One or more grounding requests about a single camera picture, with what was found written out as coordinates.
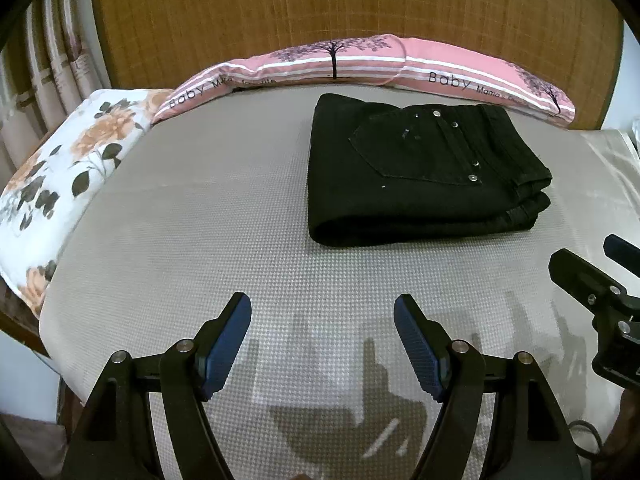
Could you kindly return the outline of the black pants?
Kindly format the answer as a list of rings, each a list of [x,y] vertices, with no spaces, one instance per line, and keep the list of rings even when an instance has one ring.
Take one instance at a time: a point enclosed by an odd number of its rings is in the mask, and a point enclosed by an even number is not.
[[[308,230],[361,247],[527,231],[551,171],[498,105],[399,107],[326,93],[314,108]]]

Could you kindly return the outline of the white floral pillow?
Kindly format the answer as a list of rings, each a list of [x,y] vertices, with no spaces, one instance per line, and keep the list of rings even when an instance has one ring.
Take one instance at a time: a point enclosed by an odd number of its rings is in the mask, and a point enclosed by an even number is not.
[[[92,92],[3,189],[1,276],[36,318],[70,234],[170,94]]]

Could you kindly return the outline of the pink striped long pillow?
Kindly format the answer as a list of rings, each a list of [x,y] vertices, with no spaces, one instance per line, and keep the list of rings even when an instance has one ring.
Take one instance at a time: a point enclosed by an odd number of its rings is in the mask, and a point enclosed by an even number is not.
[[[391,34],[320,40],[234,58],[174,90],[152,122],[247,89],[364,84],[497,104],[563,127],[576,116],[567,94],[525,68],[452,44]]]

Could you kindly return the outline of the beige striped curtain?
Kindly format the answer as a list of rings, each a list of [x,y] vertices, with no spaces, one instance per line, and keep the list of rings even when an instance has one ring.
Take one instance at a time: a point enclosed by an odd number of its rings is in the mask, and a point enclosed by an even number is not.
[[[92,0],[1,0],[1,183],[110,85]]]

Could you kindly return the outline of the brown wooden headboard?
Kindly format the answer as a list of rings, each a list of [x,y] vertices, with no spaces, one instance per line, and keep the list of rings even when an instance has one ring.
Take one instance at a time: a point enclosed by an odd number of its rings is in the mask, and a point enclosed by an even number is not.
[[[175,88],[203,68],[314,40],[390,32],[518,64],[603,124],[622,57],[611,0],[92,0],[117,88]]]

